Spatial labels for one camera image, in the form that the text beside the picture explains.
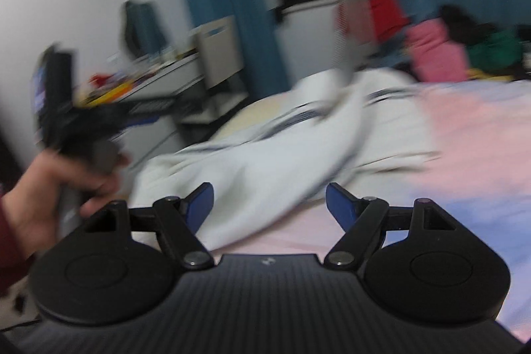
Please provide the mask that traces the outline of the person left hand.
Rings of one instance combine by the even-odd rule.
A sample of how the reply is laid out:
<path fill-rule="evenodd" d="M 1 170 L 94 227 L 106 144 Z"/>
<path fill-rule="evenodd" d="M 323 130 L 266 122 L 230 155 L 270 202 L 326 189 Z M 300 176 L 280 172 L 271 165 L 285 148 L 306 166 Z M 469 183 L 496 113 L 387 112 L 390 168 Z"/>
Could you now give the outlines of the person left hand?
<path fill-rule="evenodd" d="M 92 198 L 79 208 L 89 217 L 114 199 L 120 189 L 120 169 L 129 164 L 120 154 L 109 174 L 101 174 L 80 159 L 72 159 L 46 149 L 33 160 L 15 187 L 2 197 L 6 216 L 22 256 L 27 259 L 57 241 L 56 208 L 64 186 L 92 192 Z"/>

